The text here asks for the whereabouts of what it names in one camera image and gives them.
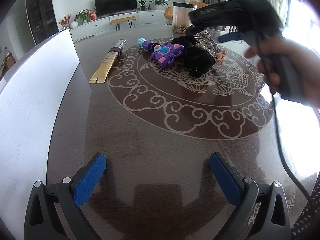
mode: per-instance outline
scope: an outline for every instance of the blue gripper pad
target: blue gripper pad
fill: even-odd
[[[105,171],[106,166],[106,157],[105,155],[100,154],[75,188],[73,200],[75,201],[77,207],[80,207],[88,202],[91,193]]]
[[[241,40],[241,34],[240,33],[227,33],[225,35],[221,35],[218,38],[219,43],[224,43],[228,41],[239,41]]]
[[[226,168],[226,166],[223,164],[223,162],[220,160],[217,154],[214,153],[210,156],[209,164],[210,170],[215,176],[217,182],[219,183],[228,202],[232,205],[235,205],[236,207],[240,205],[242,201],[240,187],[236,182],[236,179]]]

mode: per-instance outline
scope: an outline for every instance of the white vase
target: white vase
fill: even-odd
[[[78,26],[78,22],[74,21],[70,23],[70,28],[73,29]]]
[[[156,8],[157,11],[164,11],[164,6],[163,5],[156,4],[155,8]]]

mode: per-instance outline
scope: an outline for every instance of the tv stand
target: tv stand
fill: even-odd
[[[84,23],[76,28],[71,29],[70,33],[73,41],[78,41],[80,39],[90,37],[92,35],[101,35],[106,32],[112,31],[116,32],[117,30],[119,30],[119,27],[121,27],[121,29],[129,29],[132,28],[133,25],[135,25],[135,27],[145,27],[149,24],[165,24],[166,22],[167,20],[164,17],[164,11],[151,10],[133,12],[133,10],[131,10],[128,13],[122,13],[120,15],[114,15],[109,17],[102,16],[98,20]]]

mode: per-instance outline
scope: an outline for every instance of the orange chair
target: orange chair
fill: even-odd
[[[172,7],[168,7],[164,11],[164,17],[167,19],[167,22],[164,25],[172,24],[172,17],[173,17],[173,8]]]
[[[200,9],[202,7],[208,6],[210,4],[207,3],[203,3],[203,2],[197,2],[197,1],[192,1],[191,4],[196,5],[197,9]]]

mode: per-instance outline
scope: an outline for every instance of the television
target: television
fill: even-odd
[[[97,16],[137,9],[137,0],[94,0]]]

